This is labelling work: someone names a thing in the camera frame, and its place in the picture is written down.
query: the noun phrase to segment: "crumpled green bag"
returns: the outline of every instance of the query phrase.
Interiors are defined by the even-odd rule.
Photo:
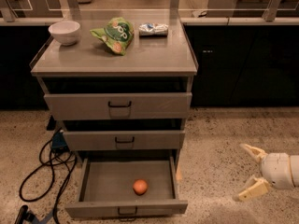
[[[91,29],[90,32],[105,42],[115,54],[122,56],[134,37],[133,25],[124,18],[113,18],[107,27]]]

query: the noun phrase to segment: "white robot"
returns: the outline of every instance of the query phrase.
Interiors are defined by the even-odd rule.
[[[274,189],[299,187],[299,155],[269,153],[258,147],[242,144],[250,156],[260,164],[262,177],[251,176],[233,199],[244,202]]]

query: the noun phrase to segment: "white bowl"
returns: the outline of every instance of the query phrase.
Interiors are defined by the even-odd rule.
[[[59,21],[49,27],[50,34],[64,46],[75,44],[80,39],[80,24],[76,21]]]

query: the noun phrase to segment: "drawer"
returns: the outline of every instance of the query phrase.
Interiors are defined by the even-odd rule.
[[[171,119],[188,117],[192,94],[46,94],[56,120]]]
[[[179,149],[183,131],[64,132],[70,150]]]
[[[178,198],[171,156],[159,159],[126,157],[85,159],[75,203],[65,209],[71,217],[142,217],[183,214],[187,201]],[[141,196],[134,182],[145,179],[149,188]]]

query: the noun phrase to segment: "terrazzo floor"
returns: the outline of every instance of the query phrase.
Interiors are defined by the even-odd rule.
[[[35,203],[19,197],[23,179],[38,165],[38,154],[51,138],[46,131],[48,111],[0,111],[0,223],[14,223],[27,204],[39,220],[52,209],[66,175],[58,170],[54,189]],[[299,154],[299,107],[193,108],[186,122],[181,151],[178,192],[189,205],[184,215],[138,218],[134,223],[299,223],[299,189],[275,190],[246,203],[232,196],[248,177],[259,175],[258,165],[239,147],[247,143],[267,152]],[[117,219],[72,219],[64,210],[75,201],[81,168],[77,166],[59,203],[61,223],[120,223]],[[34,198],[47,188],[50,170],[37,173],[25,186]]]

